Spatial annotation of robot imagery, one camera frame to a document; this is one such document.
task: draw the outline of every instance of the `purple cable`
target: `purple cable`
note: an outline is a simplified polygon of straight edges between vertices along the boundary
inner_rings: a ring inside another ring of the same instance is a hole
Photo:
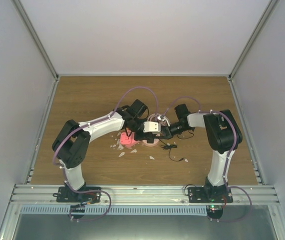
[[[251,197],[249,196],[249,194],[248,194],[243,188],[241,188],[241,187],[239,187],[239,186],[228,186],[228,184],[227,184],[227,182],[226,182],[226,172],[227,172],[227,167],[228,167],[228,162],[229,162],[229,156],[230,156],[230,154],[232,153],[232,151],[234,150],[234,148],[235,148],[235,146],[236,146],[236,144],[237,144],[236,129],[235,129],[235,127],[234,127],[232,121],[231,121],[225,114],[223,114],[223,113],[220,112],[220,111],[209,111],[209,112],[208,112],[208,111],[202,111],[202,112],[199,112],[199,113],[201,113],[201,114],[212,114],[212,113],[214,113],[214,114],[219,114],[219,115],[221,115],[224,119],[226,119],[226,121],[227,121],[228,124],[230,125],[231,130],[232,130],[232,133],[233,133],[233,144],[232,144],[230,150],[229,150],[228,153],[227,153],[226,163],[225,163],[225,165],[224,165],[223,173],[222,173],[222,179],[223,179],[224,185],[226,186],[227,191],[229,191],[229,189],[239,189],[239,190],[243,191],[244,194],[247,196],[247,198],[248,198],[248,200],[249,200],[249,206],[250,206],[249,212],[248,212],[246,215],[244,215],[244,216],[242,216],[242,217],[240,217],[240,218],[234,219],[234,220],[218,220],[218,219],[216,219],[216,218],[211,218],[211,217],[209,217],[209,216],[207,216],[207,217],[208,217],[209,219],[211,219],[211,220],[212,220],[212,219],[215,219],[215,220],[217,220],[217,221],[219,221],[219,222],[222,222],[222,223],[236,223],[236,222],[239,222],[239,221],[241,221],[241,220],[246,219],[246,218],[252,213],[252,210],[253,210],[253,202],[252,202],[252,199],[251,199]]]
[[[95,121],[90,121],[89,123],[86,123],[85,125],[80,126],[80,127],[76,128],[75,130],[73,130],[71,133],[69,133],[69,134],[65,137],[65,139],[59,144],[59,146],[57,147],[56,151],[54,152],[53,158],[52,158],[52,164],[55,165],[55,166],[59,166],[59,167],[61,167],[61,168],[64,168],[64,165],[62,165],[61,163],[57,163],[57,162],[56,162],[57,155],[58,155],[59,151],[62,149],[63,145],[71,138],[72,135],[74,135],[74,134],[77,133],[78,131],[80,131],[80,130],[86,128],[86,127],[88,127],[89,124],[91,124],[91,125],[92,125],[92,124],[97,124],[97,123],[100,123],[100,122],[102,122],[102,121],[105,121],[105,120],[111,118],[111,117],[115,114],[115,112],[117,111],[117,109],[118,109],[118,107],[119,107],[121,101],[124,99],[124,97],[125,97],[128,93],[130,93],[132,90],[134,90],[134,89],[146,89],[146,90],[149,90],[149,91],[153,94],[153,96],[154,96],[154,98],[155,98],[155,100],[156,100],[156,111],[155,111],[155,116],[156,116],[156,115],[158,114],[159,102],[158,102],[158,98],[157,98],[156,94],[154,93],[154,91],[151,90],[150,88],[146,87],[146,86],[136,86],[136,87],[133,87],[133,88],[129,89],[129,90],[120,98],[120,100],[118,101],[116,107],[114,108],[114,110],[112,111],[112,113],[111,113],[110,115],[108,115],[107,117],[104,117],[104,118],[95,120]],[[77,194],[104,193],[104,194],[106,194],[106,195],[108,196],[108,198],[109,198],[109,206],[108,206],[107,210],[106,210],[102,215],[100,215],[99,217],[96,217],[96,218],[94,218],[94,219],[81,220],[81,221],[82,221],[82,222],[92,222],[92,221],[98,220],[98,219],[100,219],[100,218],[106,216],[107,213],[109,212],[109,210],[110,210],[111,207],[112,207],[112,198],[111,198],[111,196],[108,194],[108,192],[103,191],[103,190],[77,191],[77,190],[73,189],[73,188],[70,186],[70,184],[69,184],[69,182],[68,182],[68,179],[67,179],[67,176],[66,176],[66,172],[65,172],[64,169],[62,169],[62,170],[63,170],[63,175],[64,175],[65,183],[66,183],[67,186],[70,188],[70,190],[72,190],[74,193],[77,193]],[[72,211],[70,211],[69,217],[70,217],[70,219],[72,219]]]
[[[170,108],[172,108],[172,106],[175,104],[175,102],[177,102],[179,99],[192,99],[194,100],[196,103],[198,103],[198,110],[201,111],[202,110],[202,104],[200,103],[200,101],[198,101],[196,98],[192,97],[192,96],[180,96],[178,98],[176,98],[170,105],[169,107],[167,107],[166,111],[164,112],[164,116],[167,114],[167,112],[169,111]]]

